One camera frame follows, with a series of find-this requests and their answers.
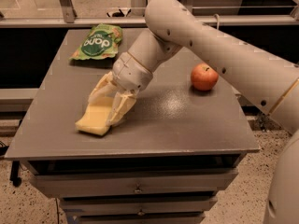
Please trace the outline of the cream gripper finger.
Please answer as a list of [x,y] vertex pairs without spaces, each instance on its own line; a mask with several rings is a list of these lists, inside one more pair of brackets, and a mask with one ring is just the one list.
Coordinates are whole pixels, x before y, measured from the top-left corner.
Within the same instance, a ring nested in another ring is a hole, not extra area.
[[133,91],[117,91],[111,111],[107,117],[106,125],[112,126],[117,124],[135,105],[136,95]]
[[88,103],[95,104],[100,98],[114,93],[118,89],[111,72],[103,75],[89,95]]

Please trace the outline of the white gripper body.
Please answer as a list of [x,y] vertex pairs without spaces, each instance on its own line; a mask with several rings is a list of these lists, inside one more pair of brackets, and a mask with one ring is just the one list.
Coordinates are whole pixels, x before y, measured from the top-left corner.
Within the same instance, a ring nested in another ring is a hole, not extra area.
[[122,53],[114,62],[112,76],[114,82],[126,91],[143,91],[153,78],[153,74],[128,52]]

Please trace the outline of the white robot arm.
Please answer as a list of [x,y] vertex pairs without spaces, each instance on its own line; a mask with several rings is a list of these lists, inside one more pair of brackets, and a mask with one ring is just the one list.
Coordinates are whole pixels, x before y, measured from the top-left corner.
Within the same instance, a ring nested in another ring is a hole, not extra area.
[[180,48],[191,50],[247,100],[292,135],[270,186],[263,224],[299,223],[299,69],[267,51],[199,22],[178,0],[151,0],[147,30],[114,62],[89,96],[114,93],[110,126],[135,104],[157,67]]

